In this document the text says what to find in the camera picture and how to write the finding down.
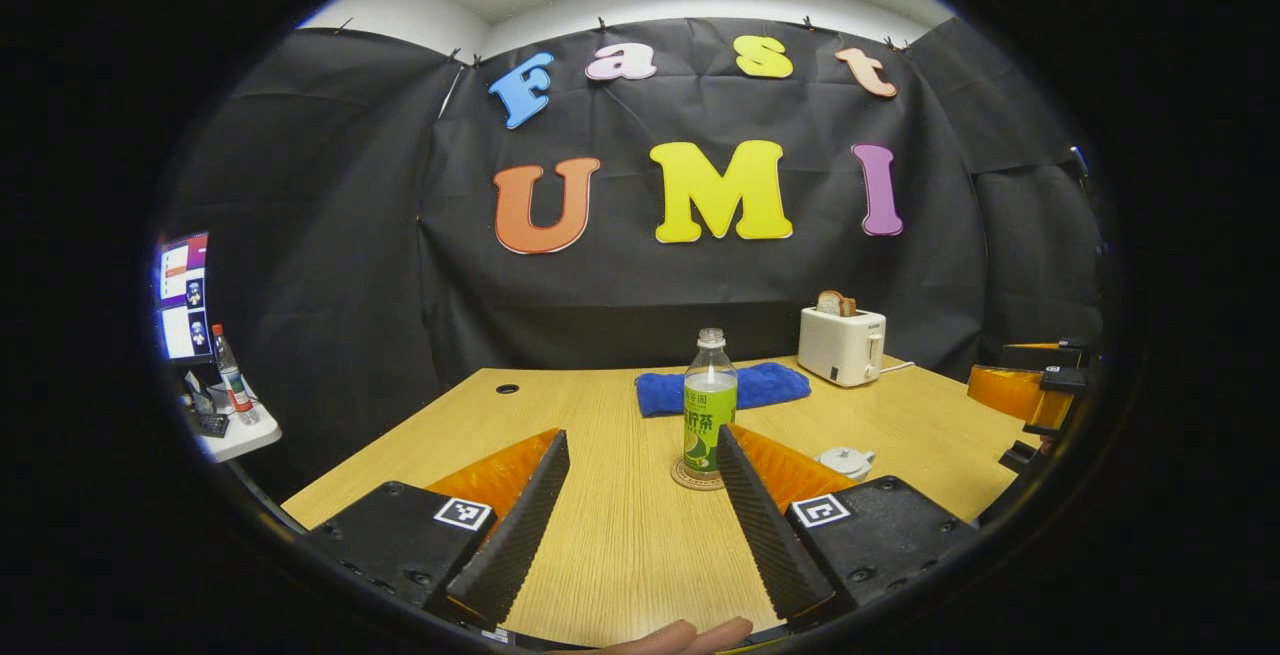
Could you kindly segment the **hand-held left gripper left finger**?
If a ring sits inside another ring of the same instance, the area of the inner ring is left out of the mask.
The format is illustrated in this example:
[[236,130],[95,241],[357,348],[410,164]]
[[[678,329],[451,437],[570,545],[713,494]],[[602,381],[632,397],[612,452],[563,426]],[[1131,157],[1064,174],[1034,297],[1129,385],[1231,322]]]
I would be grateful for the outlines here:
[[489,629],[526,581],[570,464],[567,432],[538,432],[425,487],[378,485],[303,541],[370,588]]

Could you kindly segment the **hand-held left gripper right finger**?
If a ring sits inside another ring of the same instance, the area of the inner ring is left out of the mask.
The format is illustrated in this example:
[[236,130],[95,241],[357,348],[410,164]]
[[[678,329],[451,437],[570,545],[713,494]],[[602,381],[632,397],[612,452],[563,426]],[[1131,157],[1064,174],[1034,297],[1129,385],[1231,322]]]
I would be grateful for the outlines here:
[[979,533],[905,478],[856,482],[740,423],[721,426],[716,455],[774,614],[791,629],[906,588]]

